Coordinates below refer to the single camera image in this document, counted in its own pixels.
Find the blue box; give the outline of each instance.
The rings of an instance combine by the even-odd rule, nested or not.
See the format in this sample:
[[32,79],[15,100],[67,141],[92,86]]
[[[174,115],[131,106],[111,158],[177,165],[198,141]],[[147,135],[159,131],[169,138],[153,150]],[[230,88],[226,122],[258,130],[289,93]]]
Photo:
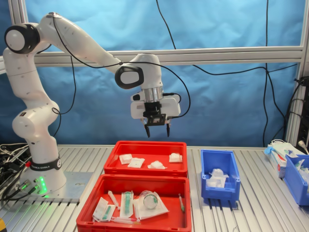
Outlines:
[[295,167],[300,160],[305,160],[302,166],[309,167],[308,155],[298,155],[297,158],[286,156],[284,181],[298,205],[309,205],[308,184]]
[[[235,202],[239,200],[240,177],[233,151],[201,150],[202,197]],[[229,178],[224,188],[207,187],[213,169],[220,168]]]

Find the aluminum frame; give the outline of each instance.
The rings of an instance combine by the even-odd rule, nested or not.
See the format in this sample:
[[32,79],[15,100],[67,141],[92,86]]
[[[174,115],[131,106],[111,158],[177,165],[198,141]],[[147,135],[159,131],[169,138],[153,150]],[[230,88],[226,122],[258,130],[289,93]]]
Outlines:
[[[25,0],[8,0],[12,24],[27,23],[28,14]],[[130,61],[138,53],[158,55],[163,65],[199,65],[199,64],[232,64],[232,63],[279,63],[298,62],[297,79],[309,74],[309,56],[307,57],[309,32],[309,0],[306,0],[304,23],[300,46],[273,47],[236,47],[236,48],[205,48],[179,50],[143,50],[143,51],[109,51],[123,61]],[[43,52],[36,55],[35,63],[39,67],[69,67],[70,55],[64,52]],[[84,66],[74,59],[76,66]],[[3,71],[3,59],[0,57],[0,74]],[[303,99],[305,88],[300,87],[296,98]],[[294,101],[292,111],[301,114],[302,101]],[[287,127],[286,140],[293,145],[297,143],[300,118],[291,115]]]

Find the metal pole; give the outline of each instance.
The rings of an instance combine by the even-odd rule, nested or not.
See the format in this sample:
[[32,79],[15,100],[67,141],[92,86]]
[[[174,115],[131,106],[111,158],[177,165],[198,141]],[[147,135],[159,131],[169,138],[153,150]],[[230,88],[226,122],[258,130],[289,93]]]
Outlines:
[[[301,38],[301,46],[303,47],[303,54],[301,58],[301,62],[298,65],[297,70],[297,80],[299,80],[302,76],[309,74],[309,64],[307,62],[307,53],[308,53],[308,33],[309,33],[309,0],[306,0],[305,12],[304,12],[304,23],[303,23],[303,31]],[[295,94],[295,98],[304,99],[305,96],[305,87],[300,87]],[[291,111],[301,115],[303,109],[302,101],[294,101],[291,107]],[[290,119],[287,127],[286,141],[290,142],[293,146],[297,144],[297,137],[300,125],[300,117],[295,114],[290,114]]]

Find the medical package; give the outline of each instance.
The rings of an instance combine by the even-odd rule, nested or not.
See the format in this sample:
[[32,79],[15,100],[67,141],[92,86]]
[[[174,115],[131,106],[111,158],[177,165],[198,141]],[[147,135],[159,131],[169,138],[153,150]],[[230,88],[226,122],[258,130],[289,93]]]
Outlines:
[[264,150],[265,155],[269,158],[272,167],[275,169],[279,178],[284,178],[286,168],[286,158],[277,153],[277,151],[269,146]]

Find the box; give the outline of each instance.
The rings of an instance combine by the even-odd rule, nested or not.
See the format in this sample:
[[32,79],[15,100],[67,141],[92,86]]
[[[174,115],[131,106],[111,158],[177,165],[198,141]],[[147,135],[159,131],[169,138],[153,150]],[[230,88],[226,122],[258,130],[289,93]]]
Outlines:
[[[109,201],[109,204],[113,204],[107,194],[109,190],[113,192],[119,203],[122,192],[132,190],[136,197],[144,190],[155,191],[169,212],[141,220],[141,225],[112,221],[93,222],[92,214],[100,197]],[[181,210],[179,193],[183,200],[184,213]],[[118,217],[119,214],[120,211],[115,210],[113,216]],[[77,217],[76,223],[78,232],[190,232],[192,225],[189,180],[184,177],[168,176],[101,175]]]
[[284,181],[298,205],[309,205],[308,184],[295,167],[295,164],[300,160],[305,160],[302,166],[309,167],[309,156],[298,155],[297,158],[286,156],[286,159]]
[[[171,153],[179,153],[183,156],[183,161],[170,163],[169,155]],[[145,161],[141,168],[130,168],[127,164],[121,164],[119,156],[123,154],[132,154],[132,157],[144,158]],[[149,169],[147,165],[156,160],[167,168]],[[104,165],[106,174],[187,177],[187,171],[187,147],[185,143],[179,142],[119,141]]]
[[276,170],[277,176],[279,178],[284,178],[286,159],[274,150],[269,154],[265,153],[265,155],[269,158],[272,167]]
[[[233,151],[201,150],[202,197],[219,200],[238,201],[240,177]],[[207,187],[206,179],[210,179],[213,169],[220,168],[229,178],[224,188]]]

